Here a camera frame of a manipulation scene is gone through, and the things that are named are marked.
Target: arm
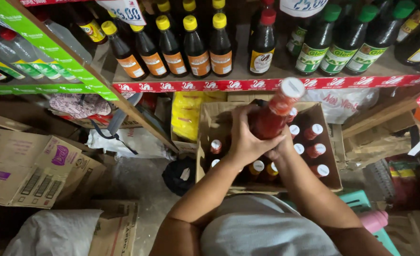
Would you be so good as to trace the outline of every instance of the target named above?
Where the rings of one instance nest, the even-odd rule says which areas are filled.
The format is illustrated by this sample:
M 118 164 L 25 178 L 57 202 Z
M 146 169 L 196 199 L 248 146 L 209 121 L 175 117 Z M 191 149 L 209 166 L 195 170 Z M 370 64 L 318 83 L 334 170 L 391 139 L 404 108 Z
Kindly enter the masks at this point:
M 362 225 L 360 219 L 330 191 L 295 151 L 288 127 L 276 149 L 266 153 L 298 211 L 319 225 L 343 255 L 391 255 Z
M 247 114 L 253 105 L 232 112 L 232 143 L 229 153 L 170 210 L 156 235 L 151 256 L 200 255 L 199 238 L 244 166 L 274 148 L 285 136 L 261 141 L 248 128 Z

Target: white bottle cap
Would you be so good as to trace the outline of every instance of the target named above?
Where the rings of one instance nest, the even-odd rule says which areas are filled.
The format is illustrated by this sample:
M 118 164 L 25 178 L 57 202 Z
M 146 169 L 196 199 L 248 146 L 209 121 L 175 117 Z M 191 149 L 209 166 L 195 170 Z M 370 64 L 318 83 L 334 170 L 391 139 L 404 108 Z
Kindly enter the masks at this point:
M 275 163 L 271 163 L 271 165 L 270 165 L 270 167 L 271 167 L 271 169 L 272 170 L 274 170 L 275 172 L 278 172 L 278 169 L 276 168 L 276 166 L 275 166 Z
M 221 147 L 221 142 L 218 139 L 214 139 L 211 142 L 211 147 L 214 149 L 219 149 Z
M 325 146 L 324 144 L 317 143 L 314 147 L 316 149 L 316 152 L 324 154 L 325 153 Z
M 316 169 L 317 169 L 317 173 L 321 175 L 322 177 L 327 176 L 330 173 L 326 165 L 318 165 Z
M 322 125 L 316 123 L 313 126 L 311 126 L 311 131 L 319 135 L 324 131 L 324 129 L 322 128 Z
M 215 167 L 215 165 L 216 165 L 217 163 L 219 163 L 219 159 L 215 159 L 215 160 L 213 160 L 213 161 L 211 162 L 211 166 L 212 166 L 212 167 Z
M 305 86 L 298 78 L 283 79 L 280 88 L 285 96 L 291 98 L 301 98 L 305 94 Z
M 256 160 L 253 162 L 253 168 L 256 171 L 261 172 L 262 170 L 264 170 L 264 163 L 260 160 Z
M 289 126 L 289 131 L 291 131 L 292 135 L 297 135 L 300 132 L 300 128 L 297 125 L 293 124 Z
M 297 109 L 296 108 L 292 108 L 291 111 L 289 112 L 289 115 L 291 116 L 296 116 L 297 115 Z
M 300 144 L 300 143 L 294 144 L 294 148 L 295 148 L 295 150 L 297 151 L 297 153 L 299 155 L 301 155 L 301 154 L 303 154 L 305 152 L 304 146 L 302 144 Z

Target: forearm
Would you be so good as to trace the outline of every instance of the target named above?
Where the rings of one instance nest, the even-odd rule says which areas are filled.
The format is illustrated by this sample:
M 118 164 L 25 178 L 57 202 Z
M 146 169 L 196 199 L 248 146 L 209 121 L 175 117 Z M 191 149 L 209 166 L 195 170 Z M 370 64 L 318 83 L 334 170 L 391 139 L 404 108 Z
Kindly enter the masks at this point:
M 223 201 L 227 191 L 241 168 L 229 155 L 193 186 L 172 207 L 169 218 L 179 219 L 191 224 L 201 224 L 208 214 Z
M 294 151 L 284 159 L 285 164 L 278 163 L 279 175 L 303 216 L 322 228 L 362 227 L 351 208 L 311 172 L 300 155 Z

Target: concrete floor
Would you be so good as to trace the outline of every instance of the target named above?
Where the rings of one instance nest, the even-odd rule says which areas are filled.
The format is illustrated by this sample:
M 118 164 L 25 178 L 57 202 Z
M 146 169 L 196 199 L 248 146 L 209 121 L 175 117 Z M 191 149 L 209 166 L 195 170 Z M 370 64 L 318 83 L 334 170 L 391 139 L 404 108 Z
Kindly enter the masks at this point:
M 132 255 L 149 254 L 161 222 L 179 200 L 179 196 L 170 192 L 161 177 L 168 163 L 166 159 L 121 158 L 112 171 L 110 197 L 139 200 Z M 381 190 L 371 174 L 342 170 L 340 176 L 344 188 L 364 189 L 372 202 L 383 200 Z

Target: pink bottle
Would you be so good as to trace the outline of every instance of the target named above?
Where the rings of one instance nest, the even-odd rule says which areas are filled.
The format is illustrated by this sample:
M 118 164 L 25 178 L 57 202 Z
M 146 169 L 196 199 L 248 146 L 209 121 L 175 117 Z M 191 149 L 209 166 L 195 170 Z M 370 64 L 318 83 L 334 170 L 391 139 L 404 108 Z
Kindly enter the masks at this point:
M 373 234 L 387 225 L 389 215 L 383 210 L 373 210 L 359 214 L 359 218 L 364 227 Z

